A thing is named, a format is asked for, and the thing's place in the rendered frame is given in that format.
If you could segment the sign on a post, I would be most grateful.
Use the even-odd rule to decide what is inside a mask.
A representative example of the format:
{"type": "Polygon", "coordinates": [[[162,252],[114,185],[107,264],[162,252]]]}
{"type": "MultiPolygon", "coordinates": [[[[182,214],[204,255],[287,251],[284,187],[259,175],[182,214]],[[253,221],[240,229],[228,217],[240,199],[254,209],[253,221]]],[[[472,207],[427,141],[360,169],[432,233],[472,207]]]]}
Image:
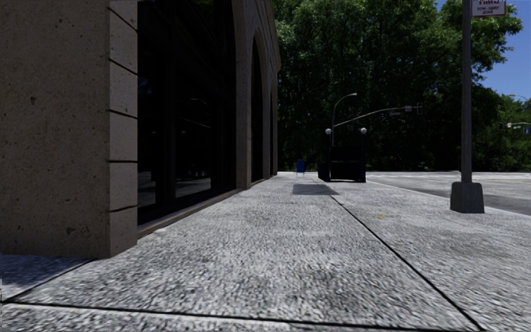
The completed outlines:
{"type": "Polygon", "coordinates": [[[473,2],[461,0],[461,108],[460,108],[460,180],[451,184],[450,209],[463,214],[483,214],[483,187],[472,180],[472,44],[473,2]]]}

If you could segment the trees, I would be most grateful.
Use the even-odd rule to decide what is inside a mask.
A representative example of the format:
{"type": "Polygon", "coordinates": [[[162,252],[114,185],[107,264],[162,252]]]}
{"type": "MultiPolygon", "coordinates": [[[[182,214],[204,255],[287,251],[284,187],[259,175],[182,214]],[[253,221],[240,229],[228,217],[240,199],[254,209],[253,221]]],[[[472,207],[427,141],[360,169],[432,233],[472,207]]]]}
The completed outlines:
{"type": "Polygon", "coordinates": [[[460,168],[462,0],[273,0],[279,169],[325,159],[325,130],[371,170],[460,168]]]}

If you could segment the pale stone building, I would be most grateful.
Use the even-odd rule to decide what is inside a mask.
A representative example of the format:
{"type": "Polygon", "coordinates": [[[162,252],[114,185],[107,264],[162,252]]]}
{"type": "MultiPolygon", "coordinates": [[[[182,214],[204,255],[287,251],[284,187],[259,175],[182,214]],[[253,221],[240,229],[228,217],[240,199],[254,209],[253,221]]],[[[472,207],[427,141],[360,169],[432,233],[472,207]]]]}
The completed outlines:
{"type": "Polygon", "coordinates": [[[278,170],[272,0],[0,0],[0,253],[112,257],[278,170]]]}

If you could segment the traffic light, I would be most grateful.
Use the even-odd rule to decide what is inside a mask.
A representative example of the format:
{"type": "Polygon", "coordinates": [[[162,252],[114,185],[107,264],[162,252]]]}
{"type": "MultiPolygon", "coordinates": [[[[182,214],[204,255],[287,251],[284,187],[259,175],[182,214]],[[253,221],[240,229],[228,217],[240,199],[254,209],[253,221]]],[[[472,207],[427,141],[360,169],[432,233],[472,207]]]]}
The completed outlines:
{"type": "Polygon", "coordinates": [[[333,108],[332,118],[331,118],[331,126],[330,126],[330,128],[327,128],[325,130],[326,134],[330,136],[331,145],[332,146],[335,145],[335,131],[336,131],[335,128],[338,127],[338,126],[346,125],[346,124],[348,124],[350,122],[353,122],[353,121],[356,121],[356,120],[361,120],[362,118],[366,118],[368,116],[372,116],[372,115],[376,115],[376,114],[380,114],[380,113],[385,113],[389,117],[393,117],[393,116],[400,116],[403,113],[410,113],[412,111],[416,111],[416,113],[418,115],[422,114],[422,112],[423,112],[423,104],[421,102],[419,102],[415,106],[406,105],[406,106],[403,106],[403,107],[391,107],[391,108],[387,108],[387,109],[378,109],[376,111],[372,111],[372,112],[365,113],[365,114],[362,114],[360,116],[357,116],[355,118],[351,118],[350,120],[346,120],[346,121],[343,121],[343,122],[336,123],[335,122],[335,111],[336,111],[336,108],[339,105],[339,103],[341,101],[343,101],[344,99],[346,99],[346,98],[355,97],[355,96],[357,96],[357,93],[349,93],[349,94],[343,96],[341,99],[339,99],[336,102],[336,104],[335,104],[335,106],[333,108]]]}
{"type": "Polygon", "coordinates": [[[508,129],[521,129],[524,135],[531,135],[531,122],[499,122],[501,135],[508,129]]]}

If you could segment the dark stairway railing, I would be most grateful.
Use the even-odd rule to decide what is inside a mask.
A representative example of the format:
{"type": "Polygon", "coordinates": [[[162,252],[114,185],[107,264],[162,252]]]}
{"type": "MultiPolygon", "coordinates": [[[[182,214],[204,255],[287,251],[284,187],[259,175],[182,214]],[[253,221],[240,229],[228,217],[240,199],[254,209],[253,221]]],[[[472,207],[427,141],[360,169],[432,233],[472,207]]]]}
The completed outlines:
{"type": "Polygon", "coordinates": [[[327,128],[330,136],[326,150],[326,161],[318,164],[318,178],[331,182],[335,180],[351,180],[359,183],[366,182],[365,138],[367,130],[362,127],[359,147],[333,147],[331,140],[333,130],[327,128]]]}

